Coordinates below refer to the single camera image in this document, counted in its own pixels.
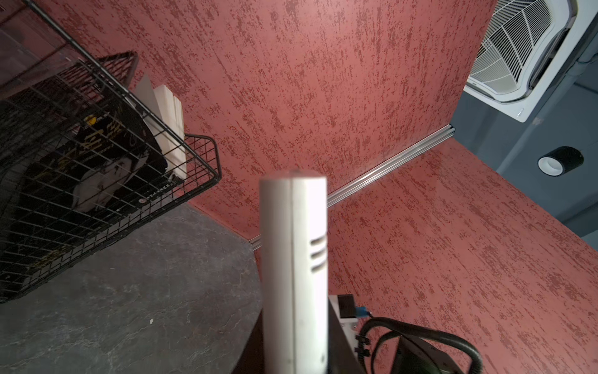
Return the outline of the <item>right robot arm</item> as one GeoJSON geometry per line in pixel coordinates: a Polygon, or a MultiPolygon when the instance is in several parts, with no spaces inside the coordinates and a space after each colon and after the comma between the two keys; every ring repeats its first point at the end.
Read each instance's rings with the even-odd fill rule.
{"type": "Polygon", "coordinates": [[[396,374],[463,374],[445,352],[415,337],[402,336],[396,349],[391,373],[396,374]]]}

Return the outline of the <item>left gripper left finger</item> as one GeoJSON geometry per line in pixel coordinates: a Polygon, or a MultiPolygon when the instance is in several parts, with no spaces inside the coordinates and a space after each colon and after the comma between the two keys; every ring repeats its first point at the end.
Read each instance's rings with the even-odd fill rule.
{"type": "Polygon", "coordinates": [[[263,374],[263,313],[260,313],[252,329],[249,339],[244,346],[237,364],[231,374],[263,374]]]}

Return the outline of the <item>long white remote control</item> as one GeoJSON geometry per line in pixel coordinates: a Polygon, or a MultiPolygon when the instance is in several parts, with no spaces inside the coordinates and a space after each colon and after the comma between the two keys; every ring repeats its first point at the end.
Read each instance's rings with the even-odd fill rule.
{"type": "Polygon", "coordinates": [[[327,179],[278,171],[259,182],[267,373],[328,367],[327,179]]]}

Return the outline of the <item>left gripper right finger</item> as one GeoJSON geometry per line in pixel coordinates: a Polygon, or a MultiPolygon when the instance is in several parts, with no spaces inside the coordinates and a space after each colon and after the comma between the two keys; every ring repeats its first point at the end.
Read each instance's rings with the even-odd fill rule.
{"type": "Polygon", "coordinates": [[[348,343],[347,336],[339,322],[339,318],[329,302],[329,337],[328,337],[328,369],[330,374],[363,374],[365,373],[348,343]]]}

